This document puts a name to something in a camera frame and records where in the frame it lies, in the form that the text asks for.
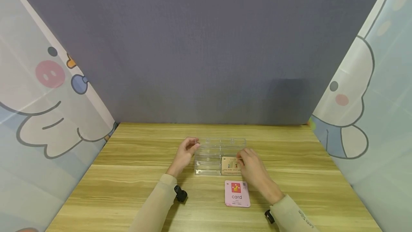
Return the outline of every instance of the wooden table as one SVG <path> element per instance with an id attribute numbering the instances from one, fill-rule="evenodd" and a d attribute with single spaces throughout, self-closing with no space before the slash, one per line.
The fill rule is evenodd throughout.
<path id="1" fill-rule="evenodd" d="M 128 123 L 119 125 L 47 231 L 127 231 L 187 136 L 246 138 L 320 231 L 381 231 L 308 126 Z M 255 188 L 250 208 L 226 207 L 225 180 L 241 177 L 195 176 L 192 162 L 178 179 L 189 197 L 175 202 L 163 231 L 276 231 Z"/>

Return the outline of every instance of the beige sleeve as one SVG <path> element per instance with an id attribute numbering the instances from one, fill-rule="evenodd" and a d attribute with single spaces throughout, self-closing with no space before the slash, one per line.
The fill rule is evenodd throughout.
<path id="1" fill-rule="evenodd" d="M 161 232 L 173 201 L 177 180 L 171 175 L 162 175 L 152 193 L 135 216 L 129 232 Z"/>
<path id="2" fill-rule="evenodd" d="M 289 195 L 270 207 L 280 232 L 319 232 Z"/>

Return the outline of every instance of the gray backdrop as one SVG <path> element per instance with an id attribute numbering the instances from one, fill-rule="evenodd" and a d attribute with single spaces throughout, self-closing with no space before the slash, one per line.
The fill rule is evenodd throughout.
<path id="1" fill-rule="evenodd" d="M 28 0 L 118 122 L 302 124 L 376 0 Z"/>

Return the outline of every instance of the hand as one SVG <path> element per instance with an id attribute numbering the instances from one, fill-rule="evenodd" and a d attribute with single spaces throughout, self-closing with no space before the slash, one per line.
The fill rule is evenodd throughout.
<path id="1" fill-rule="evenodd" d="M 193 154 L 200 147 L 197 143 L 199 139 L 196 137 L 186 137 L 186 139 L 180 144 L 178 151 L 176 152 L 175 158 L 166 171 L 166 174 L 172 175 L 175 178 L 182 173 L 183 169 L 189 165 Z"/>
<path id="2" fill-rule="evenodd" d="M 271 204 L 276 204 L 285 197 L 279 186 L 270 178 L 263 161 L 250 148 L 244 148 L 237 153 L 242 176 L 253 185 Z"/>

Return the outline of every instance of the clear acrylic organizer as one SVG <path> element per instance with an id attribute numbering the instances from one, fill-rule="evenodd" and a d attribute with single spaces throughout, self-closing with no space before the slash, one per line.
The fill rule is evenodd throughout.
<path id="1" fill-rule="evenodd" d="M 195 175 L 222 175 L 222 156 L 236 157 L 246 139 L 201 138 L 195 153 Z"/>

